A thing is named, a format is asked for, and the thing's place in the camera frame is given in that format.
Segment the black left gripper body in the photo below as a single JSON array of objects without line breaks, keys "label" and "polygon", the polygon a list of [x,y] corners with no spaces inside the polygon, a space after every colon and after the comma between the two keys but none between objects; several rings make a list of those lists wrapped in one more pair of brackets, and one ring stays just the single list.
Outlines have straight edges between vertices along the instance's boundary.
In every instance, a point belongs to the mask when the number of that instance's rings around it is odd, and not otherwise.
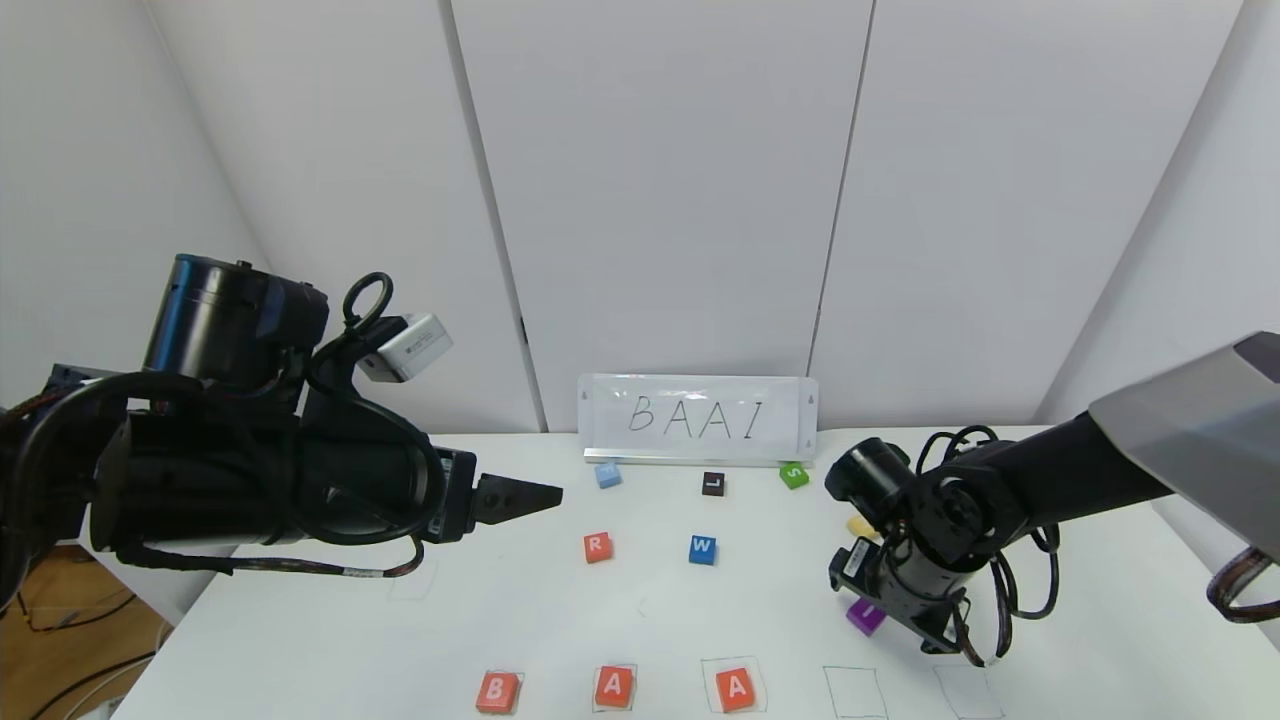
[{"label": "black left gripper body", "polygon": [[425,514],[429,489],[442,492],[430,521],[411,532],[410,537],[430,544],[453,543],[474,529],[470,514],[477,459],[475,454],[460,448],[436,446],[435,451],[444,475],[439,482],[429,479],[428,461],[419,450],[407,451],[410,519],[416,520]]}]

